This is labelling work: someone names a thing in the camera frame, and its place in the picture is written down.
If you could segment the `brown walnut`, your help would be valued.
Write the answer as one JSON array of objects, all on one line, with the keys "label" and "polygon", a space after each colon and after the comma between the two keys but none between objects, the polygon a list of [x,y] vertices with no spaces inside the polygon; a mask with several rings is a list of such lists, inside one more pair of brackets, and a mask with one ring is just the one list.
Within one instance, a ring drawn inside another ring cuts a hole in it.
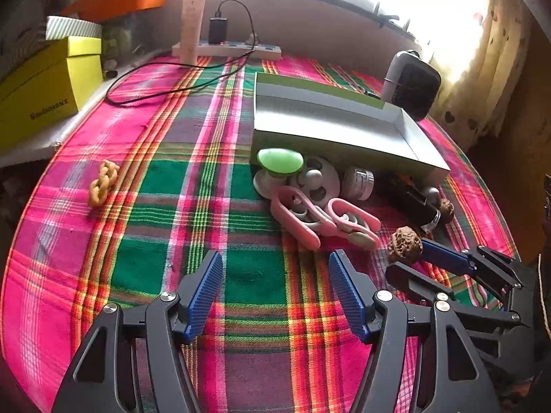
[{"label": "brown walnut", "polygon": [[388,261],[412,266],[420,260],[423,252],[422,240],[410,226],[398,227],[387,244]]},{"label": "brown walnut", "polygon": [[441,214],[441,222],[449,224],[455,217],[455,206],[451,200],[440,199],[439,212]]}]

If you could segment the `white mushroom massager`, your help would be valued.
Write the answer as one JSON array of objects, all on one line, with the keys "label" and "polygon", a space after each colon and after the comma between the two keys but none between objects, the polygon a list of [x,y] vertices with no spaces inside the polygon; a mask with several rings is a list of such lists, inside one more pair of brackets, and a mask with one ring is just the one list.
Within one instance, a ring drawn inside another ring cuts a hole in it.
[{"label": "white mushroom massager", "polygon": [[426,187],[421,190],[421,194],[426,198],[427,202],[439,209],[441,204],[441,194],[436,187]]}]

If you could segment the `black rectangular device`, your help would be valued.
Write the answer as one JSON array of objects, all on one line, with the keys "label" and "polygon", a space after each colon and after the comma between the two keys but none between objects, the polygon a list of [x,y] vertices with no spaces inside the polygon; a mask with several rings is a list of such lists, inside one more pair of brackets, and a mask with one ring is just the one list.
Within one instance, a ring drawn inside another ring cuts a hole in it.
[{"label": "black rectangular device", "polygon": [[398,177],[390,177],[387,193],[394,205],[427,234],[433,232],[441,219],[440,211],[410,184]]}]

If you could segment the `pink clip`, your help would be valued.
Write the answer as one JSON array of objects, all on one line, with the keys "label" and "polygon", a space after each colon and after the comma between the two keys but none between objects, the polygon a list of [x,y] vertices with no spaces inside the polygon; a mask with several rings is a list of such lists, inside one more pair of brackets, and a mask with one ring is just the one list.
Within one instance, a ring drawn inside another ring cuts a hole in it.
[{"label": "pink clip", "polygon": [[370,252],[381,246],[381,221],[371,213],[340,198],[330,199],[325,213],[336,224],[337,237]]},{"label": "pink clip", "polygon": [[303,247],[316,251],[320,237],[337,233],[335,222],[298,188],[281,186],[274,191],[270,211],[277,222]]}]

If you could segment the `white round jar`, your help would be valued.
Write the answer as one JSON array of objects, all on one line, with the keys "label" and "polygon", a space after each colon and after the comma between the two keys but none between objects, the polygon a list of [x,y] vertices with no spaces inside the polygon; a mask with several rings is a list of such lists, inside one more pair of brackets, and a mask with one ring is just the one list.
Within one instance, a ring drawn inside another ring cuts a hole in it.
[{"label": "white round jar", "polygon": [[365,201],[374,191],[374,174],[363,168],[351,166],[344,174],[341,196],[347,200]]}]

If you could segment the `panda round toy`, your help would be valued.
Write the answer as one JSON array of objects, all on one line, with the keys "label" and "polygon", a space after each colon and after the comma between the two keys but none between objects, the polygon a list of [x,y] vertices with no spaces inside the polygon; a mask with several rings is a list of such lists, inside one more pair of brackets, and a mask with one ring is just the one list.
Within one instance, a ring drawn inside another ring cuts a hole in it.
[{"label": "panda round toy", "polygon": [[300,172],[290,177],[290,184],[320,208],[338,197],[341,188],[336,169],[328,160],[318,156],[306,156]]}]

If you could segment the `green mushroom massager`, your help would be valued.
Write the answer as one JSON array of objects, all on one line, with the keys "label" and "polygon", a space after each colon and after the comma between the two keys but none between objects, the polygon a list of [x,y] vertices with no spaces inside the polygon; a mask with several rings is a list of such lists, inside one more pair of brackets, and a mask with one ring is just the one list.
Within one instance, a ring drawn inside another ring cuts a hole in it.
[{"label": "green mushroom massager", "polygon": [[287,148],[263,148],[257,152],[261,169],[253,177],[255,190],[270,200],[274,191],[287,184],[288,178],[303,168],[304,158],[299,152]]}]

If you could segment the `white cardboard box tray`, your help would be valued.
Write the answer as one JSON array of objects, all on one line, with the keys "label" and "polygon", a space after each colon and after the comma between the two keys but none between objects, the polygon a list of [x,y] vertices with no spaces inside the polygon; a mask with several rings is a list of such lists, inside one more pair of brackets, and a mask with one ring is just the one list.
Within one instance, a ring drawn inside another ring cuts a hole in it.
[{"label": "white cardboard box tray", "polygon": [[450,172],[420,126],[400,107],[315,81],[257,73],[250,162],[264,148],[287,148],[350,166],[395,172],[438,186]]}]

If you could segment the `grey black mini heater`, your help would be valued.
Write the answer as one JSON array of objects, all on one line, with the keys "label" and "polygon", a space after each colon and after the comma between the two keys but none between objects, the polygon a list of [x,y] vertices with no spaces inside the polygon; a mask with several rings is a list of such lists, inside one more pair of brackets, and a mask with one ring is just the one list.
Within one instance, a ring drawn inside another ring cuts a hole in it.
[{"label": "grey black mini heater", "polygon": [[429,114],[441,82],[438,71],[424,62],[417,50],[399,51],[388,66],[380,99],[421,121]]}]

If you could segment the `pink plaid tablecloth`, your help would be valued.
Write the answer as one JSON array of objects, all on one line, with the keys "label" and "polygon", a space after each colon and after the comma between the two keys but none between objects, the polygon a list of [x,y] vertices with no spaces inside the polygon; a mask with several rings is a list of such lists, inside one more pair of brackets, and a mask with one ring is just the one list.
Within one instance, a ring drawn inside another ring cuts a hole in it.
[{"label": "pink plaid tablecloth", "polygon": [[[344,248],[378,286],[387,254],[329,237],[303,248],[255,191],[250,162],[257,73],[378,91],[365,74],[312,59],[202,61],[187,71],[160,59],[96,105],[48,165],[12,243],[1,297],[1,351],[41,412],[54,398],[94,317],[174,289],[214,249],[224,282],[204,332],[184,350],[204,412],[345,412],[370,350],[350,331],[329,282],[328,255]],[[517,251],[480,175],[433,120],[417,122],[449,174],[436,186],[455,217],[435,236],[456,249]],[[104,160],[118,164],[105,203],[88,205]]]}]

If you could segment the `yellow heart curtain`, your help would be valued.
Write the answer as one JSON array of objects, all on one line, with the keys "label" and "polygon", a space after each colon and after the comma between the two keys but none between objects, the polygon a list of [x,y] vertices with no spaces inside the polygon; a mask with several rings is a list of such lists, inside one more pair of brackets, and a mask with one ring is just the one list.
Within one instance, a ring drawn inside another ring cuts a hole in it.
[{"label": "yellow heart curtain", "polygon": [[498,136],[528,52],[523,0],[439,0],[430,64],[441,88],[429,114],[463,149]]}]

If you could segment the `white plug on strip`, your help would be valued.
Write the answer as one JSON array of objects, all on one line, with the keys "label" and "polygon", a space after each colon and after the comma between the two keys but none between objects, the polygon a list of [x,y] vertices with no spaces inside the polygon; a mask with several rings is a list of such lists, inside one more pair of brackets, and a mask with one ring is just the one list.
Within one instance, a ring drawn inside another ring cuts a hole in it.
[{"label": "white plug on strip", "polygon": [[246,40],[247,45],[255,46],[259,43],[258,37],[256,34],[251,34],[249,38]]}]

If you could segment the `white power strip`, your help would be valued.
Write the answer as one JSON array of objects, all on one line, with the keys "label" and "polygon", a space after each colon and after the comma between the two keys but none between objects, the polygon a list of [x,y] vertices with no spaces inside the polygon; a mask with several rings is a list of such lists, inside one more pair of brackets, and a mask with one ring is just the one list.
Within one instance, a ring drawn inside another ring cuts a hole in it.
[{"label": "white power strip", "polygon": [[[223,42],[214,45],[200,41],[196,52],[198,56],[235,58],[250,52],[250,50],[251,45],[244,42]],[[276,62],[282,59],[282,51],[277,46],[259,44],[254,47],[251,57],[252,59]]]}]

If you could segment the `yellow shoe box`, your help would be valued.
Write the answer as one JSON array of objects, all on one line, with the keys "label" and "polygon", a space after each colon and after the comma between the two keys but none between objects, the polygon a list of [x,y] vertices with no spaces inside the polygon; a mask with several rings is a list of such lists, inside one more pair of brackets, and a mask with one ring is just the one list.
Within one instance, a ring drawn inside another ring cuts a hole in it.
[{"label": "yellow shoe box", "polygon": [[1,82],[1,150],[26,141],[83,108],[102,84],[102,40],[69,36]]}]

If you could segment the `black charger adapter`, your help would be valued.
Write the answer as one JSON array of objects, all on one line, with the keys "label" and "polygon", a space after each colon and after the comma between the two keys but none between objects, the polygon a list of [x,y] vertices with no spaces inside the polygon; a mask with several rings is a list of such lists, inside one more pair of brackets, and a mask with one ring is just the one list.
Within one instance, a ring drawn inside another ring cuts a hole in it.
[{"label": "black charger adapter", "polygon": [[211,18],[207,41],[209,45],[220,45],[226,41],[228,19],[222,17]]}]

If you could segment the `pink cream tube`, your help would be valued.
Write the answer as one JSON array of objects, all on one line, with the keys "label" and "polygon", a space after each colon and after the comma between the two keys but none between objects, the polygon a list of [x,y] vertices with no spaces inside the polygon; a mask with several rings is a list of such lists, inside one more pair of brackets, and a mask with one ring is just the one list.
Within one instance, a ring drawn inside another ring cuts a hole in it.
[{"label": "pink cream tube", "polygon": [[197,65],[202,17],[206,0],[182,0],[179,58],[181,63]]}]

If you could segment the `green striped box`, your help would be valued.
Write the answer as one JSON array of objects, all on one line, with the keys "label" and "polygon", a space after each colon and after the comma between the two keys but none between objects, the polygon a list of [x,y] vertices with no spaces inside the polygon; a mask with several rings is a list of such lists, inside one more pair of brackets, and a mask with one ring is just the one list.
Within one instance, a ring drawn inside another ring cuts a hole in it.
[{"label": "green striped box", "polygon": [[45,28],[45,40],[54,41],[70,36],[80,38],[100,38],[102,26],[91,22],[62,16],[48,16]]}]

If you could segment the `orange box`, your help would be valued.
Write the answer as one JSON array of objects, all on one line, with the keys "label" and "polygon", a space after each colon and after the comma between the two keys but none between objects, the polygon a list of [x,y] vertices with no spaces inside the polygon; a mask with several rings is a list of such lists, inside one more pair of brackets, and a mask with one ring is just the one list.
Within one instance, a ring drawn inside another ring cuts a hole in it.
[{"label": "orange box", "polygon": [[76,15],[100,23],[132,12],[162,7],[165,0],[77,0],[61,11],[63,17]]}]

